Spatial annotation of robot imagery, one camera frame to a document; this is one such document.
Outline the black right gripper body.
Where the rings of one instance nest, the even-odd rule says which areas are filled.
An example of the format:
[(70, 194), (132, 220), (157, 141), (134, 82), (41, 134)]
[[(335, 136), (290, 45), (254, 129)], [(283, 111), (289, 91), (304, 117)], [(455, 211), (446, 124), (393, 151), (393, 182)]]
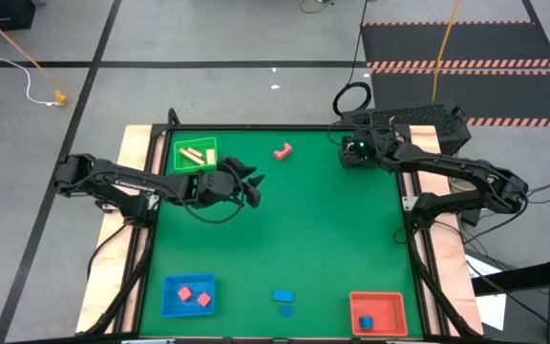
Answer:
[(341, 149), (344, 144), (352, 141), (363, 141), (373, 146), (379, 152), (377, 166), (393, 166), (394, 160), (391, 155), (394, 151), (394, 134), (385, 129), (357, 129), (352, 136), (342, 138)]

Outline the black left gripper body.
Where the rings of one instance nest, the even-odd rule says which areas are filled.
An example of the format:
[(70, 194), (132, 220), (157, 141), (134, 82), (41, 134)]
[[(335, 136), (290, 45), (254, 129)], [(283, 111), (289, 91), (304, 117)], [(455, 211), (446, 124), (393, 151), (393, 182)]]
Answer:
[(258, 187), (248, 183), (250, 175), (238, 175), (232, 171), (216, 170), (202, 176), (202, 205), (204, 207), (225, 201), (240, 204), (240, 197), (252, 208), (261, 202)]

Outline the long natural wood plank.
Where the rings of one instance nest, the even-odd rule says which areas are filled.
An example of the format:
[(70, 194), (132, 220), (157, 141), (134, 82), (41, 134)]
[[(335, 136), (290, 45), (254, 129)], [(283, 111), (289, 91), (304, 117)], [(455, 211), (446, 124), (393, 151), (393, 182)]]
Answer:
[(205, 161), (203, 161), (201, 158), (193, 155), (192, 153), (190, 153), (189, 151), (183, 149), (183, 148), (180, 148), (179, 149), (179, 153), (184, 156), (185, 158), (187, 158), (188, 160), (198, 164), (198, 165), (204, 165), (205, 164)]

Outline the black plastic bin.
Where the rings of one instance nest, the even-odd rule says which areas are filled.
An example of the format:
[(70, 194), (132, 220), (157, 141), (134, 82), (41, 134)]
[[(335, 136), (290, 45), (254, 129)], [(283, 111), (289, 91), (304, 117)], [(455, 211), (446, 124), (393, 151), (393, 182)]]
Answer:
[(366, 142), (352, 141), (343, 145), (338, 156), (343, 167), (373, 168), (377, 166), (379, 152)]

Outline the green plastic bin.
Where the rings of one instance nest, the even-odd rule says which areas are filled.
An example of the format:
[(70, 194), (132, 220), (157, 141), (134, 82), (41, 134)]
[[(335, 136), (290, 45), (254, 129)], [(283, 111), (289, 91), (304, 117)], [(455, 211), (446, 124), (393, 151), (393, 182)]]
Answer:
[[(179, 153), (179, 149), (191, 147), (195, 150), (203, 153), (201, 158), (205, 161), (204, 165), (198, 165)], [(216, 159), (218, 160), (217, 153), (217, 140), (213, 137), (192, 139), (192, 140), (176, 140), (173, 144), (173, 153), (174, 153), (174, 168), (176, 172), (179, 173), (193, 173), (197, 171), (211, 171), (216, 168), (217, 161), (215, 164), (208, 164), (206, 161), (205, 152), (207, 149), (214, 149), (216, 152)]]

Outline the black hazard-striped floor mat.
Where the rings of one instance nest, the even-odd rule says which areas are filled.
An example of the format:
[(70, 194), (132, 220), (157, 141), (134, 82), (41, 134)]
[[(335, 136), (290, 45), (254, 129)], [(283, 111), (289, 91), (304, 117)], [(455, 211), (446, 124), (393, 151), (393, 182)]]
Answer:
[(374, 70), (550, 69), (550, 44), (531, 21), (369, 22)]
[(378, 70), (371, 84), (380, 108), (435, 101), (461, 107), (474, 126), (550, 127), (550, 71)]

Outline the blue plastic bin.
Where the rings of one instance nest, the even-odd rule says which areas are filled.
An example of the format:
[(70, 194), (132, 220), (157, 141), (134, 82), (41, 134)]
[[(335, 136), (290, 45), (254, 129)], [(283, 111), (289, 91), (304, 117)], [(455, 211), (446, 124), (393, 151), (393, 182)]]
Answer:
[[(181, 302), (178, 290), (189, 287), (193, 296), (188, 302)], [(202, 307), (197, 298), (207, 292), (212, 301)], [(163, 317), (184, 317), (210, 315), (215, 311), (215, 275), (213, 273), (195, 273), (166, 276), (161, 297), (161, 315)]]

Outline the red plastic bin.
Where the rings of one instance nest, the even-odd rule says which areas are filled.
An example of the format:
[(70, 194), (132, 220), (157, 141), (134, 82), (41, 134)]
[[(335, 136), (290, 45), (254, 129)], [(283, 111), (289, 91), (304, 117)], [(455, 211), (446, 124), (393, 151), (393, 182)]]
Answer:
[[(352, 291), (349, 294), (351, 331), (356, 336), (408, 335), (403, 295), (400, 292)], [(362, 330), (361, 316), (373, 318), (373, 329)]]

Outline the white paper sheet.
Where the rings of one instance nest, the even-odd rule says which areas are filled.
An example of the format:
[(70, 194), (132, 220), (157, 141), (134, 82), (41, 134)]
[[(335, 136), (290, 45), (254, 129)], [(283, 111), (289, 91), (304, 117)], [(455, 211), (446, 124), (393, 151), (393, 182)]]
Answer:
[[(466, 261), (472, 278), (480, 278), (480, 275), (490, 275), (500, 272), (500, 269), (483, 263), (470, 255), (466, 256)], [(484, 296), (476, 294), (476, 304), (481, 322), (502, 331), (504, 328), (506, 301), (507, 296), (502, 293)]]

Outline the black beam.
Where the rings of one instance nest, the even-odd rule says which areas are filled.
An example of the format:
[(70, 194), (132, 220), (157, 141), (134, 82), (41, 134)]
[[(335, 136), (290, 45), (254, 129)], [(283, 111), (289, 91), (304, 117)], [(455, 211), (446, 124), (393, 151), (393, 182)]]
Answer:
[(550, 285), (550, 262), (472, 278), (475, 295), (542, 289)]

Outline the black cabinet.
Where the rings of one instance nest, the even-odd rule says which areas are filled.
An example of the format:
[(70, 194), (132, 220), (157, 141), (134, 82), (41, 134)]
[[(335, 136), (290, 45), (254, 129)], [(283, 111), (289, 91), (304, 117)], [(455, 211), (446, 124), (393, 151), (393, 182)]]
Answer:
[(0, 0), (0, 29), (4, 32), (29, 29), (35, 11), (32, 0)]

